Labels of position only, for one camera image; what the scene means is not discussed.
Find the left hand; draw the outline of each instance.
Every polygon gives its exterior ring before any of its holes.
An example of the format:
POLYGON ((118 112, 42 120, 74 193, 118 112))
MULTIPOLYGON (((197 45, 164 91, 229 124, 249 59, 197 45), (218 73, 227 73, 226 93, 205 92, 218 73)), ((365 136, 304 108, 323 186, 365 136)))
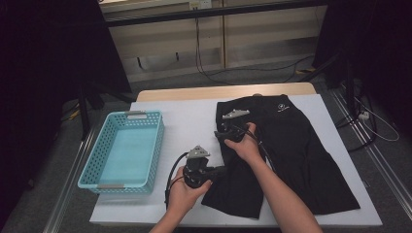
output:
POLYGON ((194 206, 197 198, 206 193, 212 185, 211 181, 207 181, 199 188, 191 188, 187 186, 183 178, 183 168, 184 167, 179 168, 176 177, 171 181, 171 183, 174 181, 176 182, 170 189, 169 207, 167 209, 167 212, 171 212, 174 215, 179 215, 181 217, 185 216, 185 214, 194 206))

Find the right hand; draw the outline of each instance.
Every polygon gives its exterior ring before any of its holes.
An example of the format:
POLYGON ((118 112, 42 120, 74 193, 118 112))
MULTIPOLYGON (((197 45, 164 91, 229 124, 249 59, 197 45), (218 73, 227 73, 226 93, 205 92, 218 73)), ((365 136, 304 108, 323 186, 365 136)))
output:
MULTIPOLYGON (((249 122, 249 131, 255 135, 257 126, 254 123, 249 122)), ((224 143, 234 149, 236 153, 247 163, 256 161, 256 159, 262 159, 258 151, 258 142, 255 141, 251 136, 245 134, 242 141, 235 143, 228 139, 224 140, 224 143)))

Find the white logo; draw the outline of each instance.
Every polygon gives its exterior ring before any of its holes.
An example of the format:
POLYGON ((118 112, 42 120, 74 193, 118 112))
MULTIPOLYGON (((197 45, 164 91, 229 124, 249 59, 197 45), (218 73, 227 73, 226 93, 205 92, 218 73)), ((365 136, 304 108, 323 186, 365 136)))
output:
POLYGON ((284 110, 286 110, 286 109, 288 109, 289 108, 289 106, 286 106, 286 105, 284 105, 284 104, 279 104, 278 105, 278 112, 282 112, 282 111, 284 111, 284 110))

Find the white table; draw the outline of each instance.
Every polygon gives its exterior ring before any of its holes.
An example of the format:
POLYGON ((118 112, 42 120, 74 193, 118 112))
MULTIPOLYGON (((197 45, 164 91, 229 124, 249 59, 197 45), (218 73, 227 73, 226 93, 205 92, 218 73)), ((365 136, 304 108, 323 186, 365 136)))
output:
MULTIPOLYGON (((154 191, 150 195, 136 194, 101 194, 90 221, 103 225, 119 224, 155 224, 165 212, 164 189, 167 177, 177 157, 197 145, 202 146, 212 155, 209 165, 222 165, 222 155, 213 131, 216 129, 215 113, 220 99, 195 99, 174 101, 152 101, 133 103, 130 110, 161 110, 165 125, 162 149, 157 166, 154 191)), ((291 95, 291 101, 311 121, 325 149, 331 154, 342 175, 360 203, 359 210, 344 213, 316 216, 321 226, 374 226, 381 225, 380 220, 368 196, 361 178, 348 152, 346 151, 327 112, 320 95, 291 95)), ((260 218, 250 219, 229 216, 200 204, 185 216, 181 226, 197 227, 276 227, 277 223, 266 200, 260 212, 260 218)))

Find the basket handle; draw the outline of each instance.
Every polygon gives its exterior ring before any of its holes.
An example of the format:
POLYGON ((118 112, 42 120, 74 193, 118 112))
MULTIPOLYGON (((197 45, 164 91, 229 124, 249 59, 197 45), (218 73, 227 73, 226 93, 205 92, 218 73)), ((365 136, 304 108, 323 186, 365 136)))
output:
POLYGON ((148 117, 145 110, 128 111, 128 112, 124 112, 124 114, 127 116, 127 118, 147 118, 148 117))
POLYGON ((124 183, 102 183, 97 185, 97 189, 125 189, 124 183))

